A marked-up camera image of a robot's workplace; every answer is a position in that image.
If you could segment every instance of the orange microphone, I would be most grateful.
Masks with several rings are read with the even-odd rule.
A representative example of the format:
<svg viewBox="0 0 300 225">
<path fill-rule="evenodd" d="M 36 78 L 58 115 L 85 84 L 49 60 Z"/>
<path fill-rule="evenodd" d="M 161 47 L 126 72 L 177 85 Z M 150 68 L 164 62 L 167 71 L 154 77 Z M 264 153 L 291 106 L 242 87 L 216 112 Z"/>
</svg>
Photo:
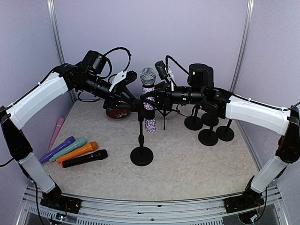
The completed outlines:
<svg viewBox="0 0 300 225">
<path fill-rule="evenodd" d="M 64 161 L 67 161 L 67 160 L 70 160 L 70 159 L 73 159 L 75 157 L 78 157 L 78 156 L 81 156 L 85 153 L 88 153 L 88 152 L 91 152 L 91 151 L 95 151 L 98 149 L 98 145 L 97 145 L 97 142 L 90 142 L 88 143 L 87 145 L 75 150 L 75 151 L 72 151 L 60 158 L 58 158 L 56 160 L 57 163 L 61 163 L 61 162 L 64 162 Z"/>
</svg>

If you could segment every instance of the pink microphone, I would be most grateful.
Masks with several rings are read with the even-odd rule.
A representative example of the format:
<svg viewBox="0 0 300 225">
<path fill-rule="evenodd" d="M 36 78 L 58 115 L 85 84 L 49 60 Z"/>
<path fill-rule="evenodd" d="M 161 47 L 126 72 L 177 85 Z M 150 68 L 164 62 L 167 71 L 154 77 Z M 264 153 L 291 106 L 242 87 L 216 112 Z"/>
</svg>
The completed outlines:
<svg viewBox="0 0 300 225">
<path fill-rule="evenodd" d="M 59 120 L 57 121 L 56 128 L 54 130 L 54 133 L 53 133 L 51 141 L 50 141 L 49 151 L 51 151 L 54 141 L 55 141 L 58 133 L 60 132 L 60 129 L 61 129 L 62 125 L 64 124 L 64 121 L 65 121 L 64 118 L 59 118 Z"/>
</svg>

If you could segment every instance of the vertical metal post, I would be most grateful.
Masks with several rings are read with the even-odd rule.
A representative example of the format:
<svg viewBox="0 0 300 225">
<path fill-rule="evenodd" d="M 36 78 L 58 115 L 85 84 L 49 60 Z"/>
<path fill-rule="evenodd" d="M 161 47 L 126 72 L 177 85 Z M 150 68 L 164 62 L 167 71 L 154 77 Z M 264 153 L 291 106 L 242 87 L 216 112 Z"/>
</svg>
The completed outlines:
<svg viewBox="0 0 300 225">
<path fill-rule="evenodd" d="M 232 92 L 235 91 L 236 86 L 238 84 L 238 79 L 239 79 L 239 76 L 240 76 L 240 69 L 241 69 L 241 66 L 242 66 L 242 63 L 243 63 L 245 50 L 246 50 L 246 45 L 247 45 L 247 40 L 248 40 L 248 34 L 249 34 L 249 30 L 250 30 L 253 7 L 254 7 L 254 0 L 248 0 L 247 12 L 246 12 L 242 42 L 241 42 L 241 45 L 240 45 L 239 57 L 238 57 L 237 64 L 235 66 L 233 80 L 232 80 L 232 83 L 231 83 L 231 86 L 230 86 L 230 91 L 232 91 Z"/>
<path fill-rule="evenodd" d="M 47 5 L 48 5 L 48 12 L 49 12 L 50 22 L 51 22 L 51 26 L 52 26 L 52 32 L 54 35 L 54 41 L 55 41 L 55 45 L 56 45 L 57 54 L 60 59 L 60 63 L 64 64 L 65 58 L 64 58 L 64 55 L 62 52 L 62 47 L 61 47 L 61 42 L 60 42 L 60 35 L 59 35 L 59 30 L 58 30 L 58 25 L 57 25 L 57 20 L 56 20 L 54 0 L 47 0 Z M 74 102 L 76 101 L 74 91 L 71 90 L 68 93 L 69 93 L 71 102 L 74 104 Z"/>
</svg>

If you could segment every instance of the round black base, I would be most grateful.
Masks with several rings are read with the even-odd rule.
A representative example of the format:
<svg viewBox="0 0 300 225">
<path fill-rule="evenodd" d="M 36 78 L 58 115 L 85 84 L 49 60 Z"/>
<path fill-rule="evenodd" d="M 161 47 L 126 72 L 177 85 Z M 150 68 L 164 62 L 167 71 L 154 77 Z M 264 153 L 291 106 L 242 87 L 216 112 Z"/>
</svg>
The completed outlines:
<svg viewBox="0 0 300 225">
<path fill-rule="evenodd" d="M 209 129 L 205 129 L 199 132 L 198 134 L 198 139 L 199 141 L 206 145 L 206 146 L 213 146 L 215 144 L 217 144 L 218 142 L 218 135 L 216 134 L 216 132 L 211 131 L 210 136 L 208 136 L 210 130 Z"/>
<path fill-rule="evenodd" d="M 229 127 L 226 132 L 226 126 L 220 126 L 216 130 L 217 136 L 224 142 L 229 142 L 234 138 L 234 132 Z"/>
<path fill-rule="evenodd" d="M 196 117 L 196 121 L 194 121 L 194 116 L 186 117 L 184 125 L 190 130 L 200 130 L 203 127 L 202 120 L 199 117 Z"/>
<path fill-rule="evenodd" d="M 209 127 L 210 127 L 211 125 L 213 125 L 213 126 L 215 127 L 216 125 L 219 124 L 219 119 L 218 119 L 218 117 L 216 117 L 215 120 L 214 120 L 214 122 L 213 122 L 213 124 L 211 124 L 211 117 L 212 117 L 212 115 L 209 114 L 209 113 L 203 114 L 202 117 L 201 117 L 202 122 L 203 122 L 206 126 L 209 126 Z"/>
<path fill-rule="evenodd" d="M 130 159 L 133 164 L 138 166 L 149 165 L 153 160 L 153 152 L 147 147 L 137 147 L 132 150 Z"/>
</svg>

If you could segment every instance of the glittery microphone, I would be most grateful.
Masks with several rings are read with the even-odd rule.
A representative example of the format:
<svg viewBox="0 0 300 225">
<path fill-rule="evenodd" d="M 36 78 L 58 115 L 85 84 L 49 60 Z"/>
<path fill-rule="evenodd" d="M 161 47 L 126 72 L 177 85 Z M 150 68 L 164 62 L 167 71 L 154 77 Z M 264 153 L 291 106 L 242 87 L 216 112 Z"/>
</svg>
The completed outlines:
<svg viewBox="0 0 300 225">
<path fill-rule="evenodd" d="M 146 67 L 141 70 L 140 79 L 142 81 L 142 93 L 146 94 L 154 90 L 154 82 L 156 79 L 155 70 L 149 67 Z M 154 97 L 147 97 L 147 99 L 154 101 Z M 149 117 L 145 119 L 146 131 L 148 133 L 154 133 L 156 130 L 155 123 L 155 109 L 149 103 L 144 102 L 144 108 L 150 111 Z"/>
</svg>

